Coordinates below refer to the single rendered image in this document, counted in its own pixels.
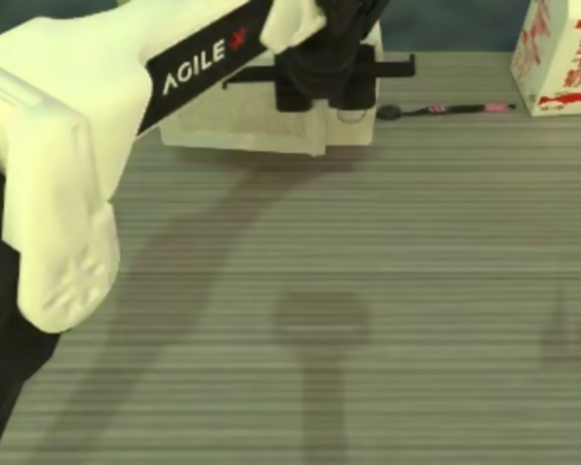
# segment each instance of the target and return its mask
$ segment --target dark background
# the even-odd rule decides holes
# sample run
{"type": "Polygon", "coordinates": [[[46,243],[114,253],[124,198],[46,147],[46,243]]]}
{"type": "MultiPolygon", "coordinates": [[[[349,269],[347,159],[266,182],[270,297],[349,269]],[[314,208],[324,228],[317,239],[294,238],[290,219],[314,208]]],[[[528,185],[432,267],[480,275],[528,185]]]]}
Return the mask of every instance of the dark background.
{"type": "MultiPolygon", "coordinates": [[[[392,0],[382,19],[385,46],[405,51],[512,50],[529,2],[392,0]]],[[[115,0],[0,0],[0,33],[33,16],[82,16],[115,4],[115,0]]]]}

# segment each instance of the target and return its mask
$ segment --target white box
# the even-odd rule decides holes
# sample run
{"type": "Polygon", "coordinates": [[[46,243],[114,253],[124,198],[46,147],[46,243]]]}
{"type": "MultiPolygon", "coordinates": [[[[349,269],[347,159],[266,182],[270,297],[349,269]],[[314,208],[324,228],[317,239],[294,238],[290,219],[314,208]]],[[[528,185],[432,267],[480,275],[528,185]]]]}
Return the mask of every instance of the white box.
{"type": "Polygon", "coordinates": [[[532,0],[510,69],[532,116],[581,113],[581,0],[532,0]]]}
{"type": "MultiPolygon", "coordinates": [[[[384,60],[379,25],[364,43],[375,47],[378,61],[384,60]]],[[[271,64],[273,55],[266,53],[248,66],[271,64]]],[[[328,146],[370,145],[376,114],[371,108],[356,122],[343,122],[326,101],[314,102],[306,113],[281,113],[275,106],[273,83],[227,89],[219,84],[167,118],[160,130],[162,143],[170,146],[320,156],[328,146]]]]}

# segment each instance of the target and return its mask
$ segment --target black label band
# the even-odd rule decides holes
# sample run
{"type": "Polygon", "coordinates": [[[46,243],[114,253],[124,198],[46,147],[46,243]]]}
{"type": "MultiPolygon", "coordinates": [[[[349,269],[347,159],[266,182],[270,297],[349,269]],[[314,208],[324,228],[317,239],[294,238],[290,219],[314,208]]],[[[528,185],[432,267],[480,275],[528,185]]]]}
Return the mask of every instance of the black label band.
{"type": "Polygon", "coordinates": [[[153,80],[153,93],[138,134],[262,54],[260,32],[272,3],[251,0],[151,58],[146,70],[153,80]]]}

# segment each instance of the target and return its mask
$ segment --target robotic arm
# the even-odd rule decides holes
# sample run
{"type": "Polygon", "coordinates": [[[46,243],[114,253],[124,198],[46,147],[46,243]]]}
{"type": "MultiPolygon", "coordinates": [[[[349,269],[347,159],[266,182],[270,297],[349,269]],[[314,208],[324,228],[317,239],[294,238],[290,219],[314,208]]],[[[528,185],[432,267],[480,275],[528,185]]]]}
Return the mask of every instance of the robotic arm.
{"type": "Polygon", "coordinates": [[[45,333],[85,320],[117,274],[110,200],[134,141],[256,58],[326,24],[315,0],[133,0],[0,36],[2,238],[45,333]]]}

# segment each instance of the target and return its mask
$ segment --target cardboard box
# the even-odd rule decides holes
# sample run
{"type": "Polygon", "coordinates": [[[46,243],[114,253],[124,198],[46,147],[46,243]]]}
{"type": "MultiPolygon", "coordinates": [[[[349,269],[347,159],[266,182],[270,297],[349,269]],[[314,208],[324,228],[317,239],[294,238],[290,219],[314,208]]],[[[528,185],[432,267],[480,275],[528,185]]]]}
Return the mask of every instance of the cardboard box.
{"type": "Polygon", "coordinates": [[[581,113],[581,0],[532,0],[510,69],[532,116],[581,113]]]}

